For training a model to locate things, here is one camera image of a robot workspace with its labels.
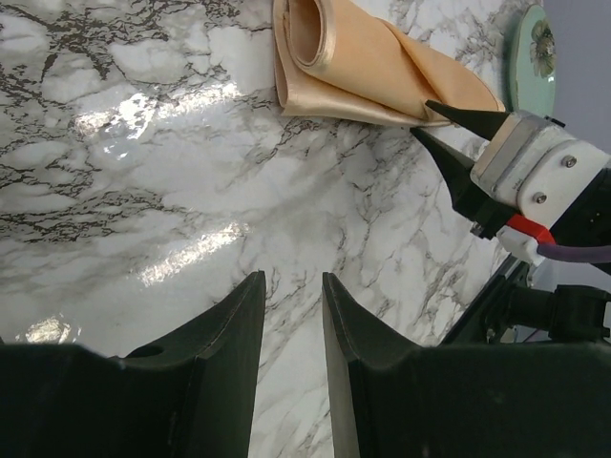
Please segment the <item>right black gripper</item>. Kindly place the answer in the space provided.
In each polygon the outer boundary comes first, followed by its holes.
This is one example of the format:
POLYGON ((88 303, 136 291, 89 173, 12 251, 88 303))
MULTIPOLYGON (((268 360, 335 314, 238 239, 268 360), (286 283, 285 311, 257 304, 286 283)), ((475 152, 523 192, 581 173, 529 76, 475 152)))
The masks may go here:
MULTIPOLYGON (((458 109, 434 100, 426 106, 452 123, 491 141, 507 119, 506 112, 458 109)), ((431 155, 450 193, 452 208, 475 225, 481 239, 493 239, 506 223, 506 205, 489 197, 471 180, 474 161, 421 128, 412 135, 431 155)), ((578 196, 551 233, 557 244, 595 247, 610 244, 610 169, 600 171, 578 196)))

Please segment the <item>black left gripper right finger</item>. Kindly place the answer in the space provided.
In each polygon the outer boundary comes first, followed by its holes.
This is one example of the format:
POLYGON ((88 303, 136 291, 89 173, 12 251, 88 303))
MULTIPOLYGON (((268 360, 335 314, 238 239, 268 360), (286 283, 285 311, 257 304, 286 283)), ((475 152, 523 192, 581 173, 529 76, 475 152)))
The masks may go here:
POLYGON ((414 343, 323 276, 339 457, 606 457, 610 346, 513 326, 497 343, 414 343))

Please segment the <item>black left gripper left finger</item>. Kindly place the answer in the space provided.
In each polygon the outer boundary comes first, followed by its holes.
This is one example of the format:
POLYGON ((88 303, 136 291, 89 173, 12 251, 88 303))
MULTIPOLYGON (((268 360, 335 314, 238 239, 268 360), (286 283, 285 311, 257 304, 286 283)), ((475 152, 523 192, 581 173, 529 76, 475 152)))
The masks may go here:
POLYGON ((264 310, 259 271, 125 357, 78 344, 3 344, 2 455, 246 456, 264 310))

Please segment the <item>peach cloth napkin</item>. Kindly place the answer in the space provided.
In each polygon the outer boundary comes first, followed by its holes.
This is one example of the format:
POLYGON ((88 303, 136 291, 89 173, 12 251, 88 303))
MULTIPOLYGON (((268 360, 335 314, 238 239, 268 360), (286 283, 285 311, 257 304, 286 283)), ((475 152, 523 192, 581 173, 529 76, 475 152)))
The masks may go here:
POLYGON ((285 116, 442 126, 427 107, 505 107, 475 73, 350 1, 276 1, 274 70, 285 116))

